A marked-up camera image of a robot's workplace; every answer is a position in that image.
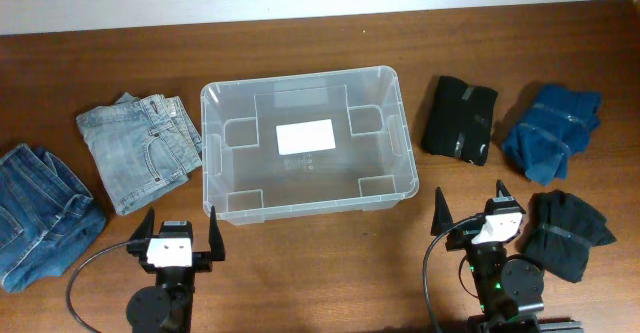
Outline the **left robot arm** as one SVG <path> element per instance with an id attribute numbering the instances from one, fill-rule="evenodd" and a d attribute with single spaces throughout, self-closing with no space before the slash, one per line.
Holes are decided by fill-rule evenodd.
<path id="1" fill-rule="evenodd" d="M 189 221 L 165 221 L 154 233 L 154 220 L 150 209 L 126 247 L 143 270 L 155 276 L 152 286 L 131 297 L 126 318 L 133 333 L 186 333 L 191 330 L 195 276 L 211 272 L 213 263 L 226 258 L 223 238 L 214 212 L 209 216 L 207 251 L 193 249 Z"/>

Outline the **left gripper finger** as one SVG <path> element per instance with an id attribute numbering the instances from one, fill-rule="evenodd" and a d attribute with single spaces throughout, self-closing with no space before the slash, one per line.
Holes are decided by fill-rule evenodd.
<path id="1" fill-rule="evenodd" d="M 208 242 L 210 247 L 210 260 L 224 261 L 225 246 L 224 246 L 224 241 L 217 223 L 216 210 L 214 206 L 212 206 L 210 209 Z"/>
<path id="2" fill-rule="evenodd" d="M 155 211 L 150 208 L 129 239 L 129 245 L 145 244 L 153 235 Z"/>

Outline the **dark blue jeans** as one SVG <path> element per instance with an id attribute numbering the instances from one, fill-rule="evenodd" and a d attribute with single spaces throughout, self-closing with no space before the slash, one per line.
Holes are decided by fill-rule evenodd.
<path id="1" fill-rule="evenodd" d="M 1 158 L 1 287 L 59 277 L 94 243 L 106 216 L 82 181 L 44 148 Z"/>

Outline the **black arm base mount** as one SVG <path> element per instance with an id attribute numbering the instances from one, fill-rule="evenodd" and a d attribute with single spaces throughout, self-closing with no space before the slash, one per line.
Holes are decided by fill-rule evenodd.
<path id="1" fill-rule="evenodd" d="M 527 316 L 507 322 L 476 316 L 468 319 L 466 331 L 471 333 L 584 333 L 585 329 L 581 321 L 568 318 L 540 320 L 537 316 Z"/>

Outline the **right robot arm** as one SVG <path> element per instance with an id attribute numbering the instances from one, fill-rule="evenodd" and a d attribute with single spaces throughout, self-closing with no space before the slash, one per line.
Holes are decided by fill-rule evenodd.
<path id="1" fill-rule="evenodd" d="M 433 241 L 422 267 L 427 310 L 437 332 L 438 323 L 428 290 L 428 260 L 440 241 L 447 251 L 463 250 L 469 263 L 482 314 L 467 321 L 469 332 L 540 332 L 537 314 L 544 309 L 544 273 L 531 260 L 507 254 L 505 245 L 520 233 L 525 209 L 496 182 L 496 196 L 482 212 L 454 222 L 441 188 L 435 191 L 431 227 Z"/>

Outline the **light blue jeans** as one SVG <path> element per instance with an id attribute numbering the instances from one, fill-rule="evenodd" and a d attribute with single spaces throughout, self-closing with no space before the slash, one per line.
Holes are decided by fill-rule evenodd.
<path id="1" fill-rule="evenodd" d="M 177 96 L 125 93 L 76 123 L 120 216 L 186 183 L 202 165 L 201 136 Z"/>

